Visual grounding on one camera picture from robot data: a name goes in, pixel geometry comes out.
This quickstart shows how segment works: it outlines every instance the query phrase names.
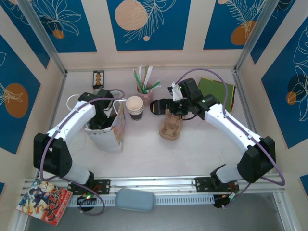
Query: orange circle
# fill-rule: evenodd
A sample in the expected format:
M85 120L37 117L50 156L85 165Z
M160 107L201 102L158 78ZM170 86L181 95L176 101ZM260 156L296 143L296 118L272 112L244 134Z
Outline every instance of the orange circle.
M150 37L149 37L149 36L144 36L144 37L143 37L143 40L147 42L147 41L150 40Z
M218 3L222 5L222 4L226 4L228 1L229 0L218 0Z
M52 34L53 34L53 36L55 36L57 39L63 39L63 38L65 37L65 34L63 33L63 31L58 30L58 29L54 30L54 31L52 32Z
M290 104L290 105L294 105L296 103L296 94L291 91L287 94L287 103Z
M24 117L29 105L28 93L24 86L11 83L5 88L4 96L7 98L4 101L7 112L15 118Z
M248 21L245 23L245 25L239 25L231 35L231 42L234 45L244 45L247 42L248 36L250 35L255 24L255 21Z
M148 21L145 7L136 0L125 0L115 10L115 20L124 30L138 30Z

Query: gray pouch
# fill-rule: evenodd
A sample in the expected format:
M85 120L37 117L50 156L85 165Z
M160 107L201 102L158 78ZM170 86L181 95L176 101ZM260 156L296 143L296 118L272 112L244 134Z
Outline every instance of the gray pouch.
M152 192L121 189L116 194L115 205L127 210L151 212L155 208L155 195Z

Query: paper cup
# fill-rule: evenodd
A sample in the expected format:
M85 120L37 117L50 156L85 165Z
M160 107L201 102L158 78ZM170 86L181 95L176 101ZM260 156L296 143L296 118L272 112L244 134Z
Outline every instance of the paper cup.
M135 120L141 120L143 115L143 100L138 96L129 97L126 101L130 117Z

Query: black clamp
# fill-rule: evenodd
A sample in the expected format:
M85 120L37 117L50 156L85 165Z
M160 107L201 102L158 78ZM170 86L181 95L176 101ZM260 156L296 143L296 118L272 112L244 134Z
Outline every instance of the black clamp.
M150 110L154 115L164 115L166 109L171 109L173 104L173 99L154 100L150 104Z

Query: straw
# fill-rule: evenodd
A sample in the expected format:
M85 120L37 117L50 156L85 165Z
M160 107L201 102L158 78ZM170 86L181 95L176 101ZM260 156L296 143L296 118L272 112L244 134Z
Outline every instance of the straw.
M151 90L153 89L154 87L156 87L158 84L160 84L159 81L157 81L155 84L153 84L151 87L149 87L147 90Z
M140 80L139 80L139 78L137 76L137 73L136 73L135 69L133 69L133 70L134 70L134 76L135 76L135 79L137 81L137 87L138 87L139 92L142 93L142 94L146 94L145 91L142 88L142 84L141 84L141 82L140 82Z
M157 85L157 86L155 86L155 87L153 87L153 88L151 88L151 89L148 89L148 90L146 90L146 91L151 92L154 88L160 88L160 87L161 87L161 85Z
M138 67L139 70L139 79L140 79L140 83L142 83L142 66Z
M144 81L144 85L143 85L144 89L146 88L146 85L148 84L148 81L149 81L149 78L150 78L150 74L152 72L152 68L153 68L152 66L149 66L149 69L148 69L148 71L146 73L146 77L145 77L145 81Z
M146 77L146 73L148 72L149 69L149 65L147 65L144 69L144 79L142 80L142 85L144 85L144 81L145 81L145 77Z

